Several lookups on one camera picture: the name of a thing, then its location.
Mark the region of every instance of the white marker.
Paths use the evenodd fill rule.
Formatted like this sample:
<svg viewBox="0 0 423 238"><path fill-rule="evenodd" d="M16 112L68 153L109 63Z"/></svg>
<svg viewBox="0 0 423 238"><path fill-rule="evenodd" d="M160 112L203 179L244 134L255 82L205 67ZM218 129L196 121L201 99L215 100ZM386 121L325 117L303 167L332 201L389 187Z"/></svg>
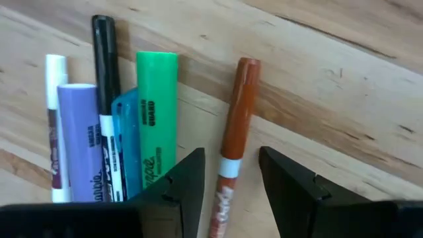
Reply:
<svg viewBox="0 0 423 238"><path fill-rule="evenodd" d="M61 125L58 85L67 83L66 57L46 56L46 96L50 137L50 159L52 160L52 201L71 202L69 176L63 128Z"/></svg>

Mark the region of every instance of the black marker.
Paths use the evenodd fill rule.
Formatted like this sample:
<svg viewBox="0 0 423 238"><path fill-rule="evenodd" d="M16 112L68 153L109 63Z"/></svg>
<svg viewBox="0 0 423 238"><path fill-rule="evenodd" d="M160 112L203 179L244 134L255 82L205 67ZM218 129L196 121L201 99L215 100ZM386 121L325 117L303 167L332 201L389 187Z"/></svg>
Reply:
<svg viewBox="0 0 423 238"><path fill-rule="evenodd" d="M125 199L122 188L122 172L119 153L116 150L112 119L112 102L120 95L114 20L108 16L95 15L92 18L92 25L107 190L112 202L122 202Z"/></svg>

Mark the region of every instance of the black marker cap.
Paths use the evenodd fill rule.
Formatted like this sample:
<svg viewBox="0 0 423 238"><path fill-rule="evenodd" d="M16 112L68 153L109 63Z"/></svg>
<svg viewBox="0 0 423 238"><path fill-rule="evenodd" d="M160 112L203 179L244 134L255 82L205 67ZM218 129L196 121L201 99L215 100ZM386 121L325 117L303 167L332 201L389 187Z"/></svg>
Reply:
<svg viewBox="0 0 423 238"><path fill-rule="evenodd" d="M95 15L91 23L98 107L100 114L111 115L112 102L120 95L116 29L113 18L108 16Z"/></svg>

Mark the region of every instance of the blue highlighter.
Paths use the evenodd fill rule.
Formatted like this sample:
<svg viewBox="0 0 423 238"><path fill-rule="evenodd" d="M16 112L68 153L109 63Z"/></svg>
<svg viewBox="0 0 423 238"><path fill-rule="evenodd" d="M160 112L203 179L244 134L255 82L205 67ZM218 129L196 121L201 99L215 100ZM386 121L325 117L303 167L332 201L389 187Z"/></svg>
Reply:
<svg viewBox="0 0 423 238"><path fill-rule="evenodd" d="M138 90L134 88L120 95L112 103L116 149L123 167L123 183L129 200L142 191L141 153L139 150Z"/></svg>

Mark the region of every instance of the marker barrel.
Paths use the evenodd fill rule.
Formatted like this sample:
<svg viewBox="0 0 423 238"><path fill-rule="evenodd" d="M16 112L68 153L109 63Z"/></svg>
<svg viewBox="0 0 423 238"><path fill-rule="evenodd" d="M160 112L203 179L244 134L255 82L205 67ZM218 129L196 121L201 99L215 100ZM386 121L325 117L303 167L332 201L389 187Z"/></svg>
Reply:
<svg viewBox="0 0 423 238"><path fill-rule="evenodd" d="M58 95L72 202L103 202L106 193L96 86L60 85Z"/></svg>
<svg viewBox="0 0 423 238"><path fill-rule="evenodd" d="M116 29L114 19L104 15L93 16L91 23L104 151L103 163L106 168L107 200L122 202L126 199L125 184L122 176L122 161L116 150L116 136L114 135L112 119L112 102L120 95Z"/></svg>
<svg viewBox="0 0 423 238"><path fill-rule="evenodd" d="M178 56L138 52L137 78L143 188L176 163Z"/></svg>
<svg viewBox="0 0 423 238"><path fill-rule="evenodd" d="M260 61L248 58L239 60L223 136L222 159L210 220L209 238L221 238L225 235L235 182L247 142L259 75Z"/></svg>
<svg viewBox="0 0 423 238"><path fill-rule="evenodd" d="M46 56L46 96L52 161L52 202L70 202L71 191L61 116L59 113L58 85L67 83L66 57Z"/></svg>

